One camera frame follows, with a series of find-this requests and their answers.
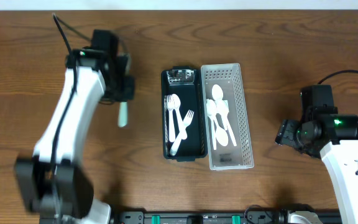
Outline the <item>mint green plastic fork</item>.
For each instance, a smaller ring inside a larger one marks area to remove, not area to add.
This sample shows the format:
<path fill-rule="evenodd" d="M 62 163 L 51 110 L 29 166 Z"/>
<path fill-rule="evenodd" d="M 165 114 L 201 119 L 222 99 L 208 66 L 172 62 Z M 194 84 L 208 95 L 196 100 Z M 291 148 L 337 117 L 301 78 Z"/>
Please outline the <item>mint green plastic fork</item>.
<path fill-rule="evenodd" d="M 119 55 L 120 59 L 122 59 L 125 63 L 124 65 L 124 74 L 127 75 L 129 73 L 131 67 L 131 56 L 129 53 L 122 53 Z M 120 102 L 119 105 L 119 115 L 117 125 L 119 128 L 123 128 L 127 125 L 128 122 L 128 105 L 127 102 Z"/>

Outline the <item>white plastic fork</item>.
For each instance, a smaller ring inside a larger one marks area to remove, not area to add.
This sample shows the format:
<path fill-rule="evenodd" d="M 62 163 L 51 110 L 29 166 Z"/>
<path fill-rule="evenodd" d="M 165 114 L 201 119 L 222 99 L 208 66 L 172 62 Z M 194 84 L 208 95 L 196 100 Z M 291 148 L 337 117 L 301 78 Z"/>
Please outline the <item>white plastic fork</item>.
<path fill-rule="evenodd" d="M 186 116 L 183 120 L 184 129 L 179 132 L 177 138 L 173 142 L 171 148 L 170 148 L 170 155 L 175 156 L 177 154 L 178 148 L 180 146 L 181 140 L 183 139 L 183 136 L 185 135 L 186 128 L 191 124 L 194 116 L 194 111 L 188 110 L 186 113 Z"/>
<path fill-rule="evenodd" d="M 174 110 L 175 104 L 172 95 L 167 96 L 167 109 L 168 109 L 168 140 L 170 142 L 174 142 L 176 135 L 175 135 L 175 126 L 173 121 L 173 110 Z"/>

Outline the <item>white plastic spoon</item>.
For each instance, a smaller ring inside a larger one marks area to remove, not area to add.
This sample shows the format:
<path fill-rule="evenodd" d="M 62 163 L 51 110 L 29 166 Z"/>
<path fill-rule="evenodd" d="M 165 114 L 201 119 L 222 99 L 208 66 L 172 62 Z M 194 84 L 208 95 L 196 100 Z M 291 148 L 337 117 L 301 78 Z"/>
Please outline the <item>white plastic spoon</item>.
<path fill-rule="evenodd" d="M 227 132 L 220 127 L 218 120 L 216 116 L 213 116 L 213 126 L 214 126 L 214 135 L 218 143 L 222 145 L 223 147 L 226 147 L 228 145 L 228 136 Z"/>
<path fill-rule="evenodd" d="M 206 99 L 206 109 L 207 109 L 207 114 L 208 114 L 208 118 L 210 119 L 211 122 L 211 141 L 213 144 L 213 150 L 216 150 L 216 136 L 215 136 L 215 128 L 214 128 L 214 120 L 213 120 L 213 116 L 212 116 L 212 109 L 211 109 L 211 101 L 210 99 Z"/>
<path fill-rule="evenodd" d="M 180 101 L 178 95 L 176 95 L 176 94 L 172 94 L 172 100 L 174 102 L 174 110 L 175 110 L 175 114 L 177 116 L 178 128 L 179 128 L 179 131 L 181 134 L 181 138 L 186 139 L 187 133 L 186 133 L 185 125 L 183 124 L 183 120 L 182 120 L 181 113 L 180 113 L 181 101 Z"/>
<path fill-rule="evenodd" d="M 227 130 L 227 116 L 229 113 L 229 108 L 228 105 L 226 104 L 226 102 L 223 100 L 223 90 L 222 88 L 215 84 L 212 87 L 212 96 L 213 96 L 213 100 L 216 104 L 216 110 L 218 112 L 218 114 L 220 114 L 221 116 L 221 120 L 223 123 L 223 128 L 225 130 Z"/>
<path fill-rule="evenodd" d="M 221 115 L 222 121 L 224 123 L 224 129 L 226 131 L 229 131 L 229 136 L 231 138 L 231 141 L 233 143 L 233 146 L 237 146 L 237 142 L 233 133 L 233 130 L 231 128 L 230 122 L 228 120 L 228 114 L 229 114 L 229 107 L 223 100 L 218 100 L 216 102 L 216 107 L 218 113 Z"/>

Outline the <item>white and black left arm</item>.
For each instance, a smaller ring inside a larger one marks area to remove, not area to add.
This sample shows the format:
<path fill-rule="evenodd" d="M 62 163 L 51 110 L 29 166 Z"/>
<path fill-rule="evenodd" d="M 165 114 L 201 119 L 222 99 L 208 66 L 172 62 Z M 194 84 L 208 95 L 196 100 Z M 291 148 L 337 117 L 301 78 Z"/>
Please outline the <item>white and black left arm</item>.
<path fill-rule="evenodd" d="M 25 209 L 40 223 L 113 223 L 109 204 L 94 196 L 82 169 L 83 149 L 95 109 L 104 95 L 120 102 L 118 125 L 127 124 L 127 101 L 134 79 L 127 73 L 131 56 L 102 50 L 74 50 L 66 61 L 65 82 L 52 118 L 31 157 L 14 166 Z"/>

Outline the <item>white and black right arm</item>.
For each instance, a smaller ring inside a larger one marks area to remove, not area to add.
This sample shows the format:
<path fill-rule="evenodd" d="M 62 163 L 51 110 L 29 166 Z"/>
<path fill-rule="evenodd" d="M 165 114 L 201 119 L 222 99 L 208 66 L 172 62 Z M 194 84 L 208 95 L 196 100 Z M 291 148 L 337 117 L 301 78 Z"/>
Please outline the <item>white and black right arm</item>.
<path fill-rule="evenodd" d="M 358 223 L 358 116 L 320 114 L 310 121 L 283 120 L 275 142 L 322 160 L 343 223 Z"/>

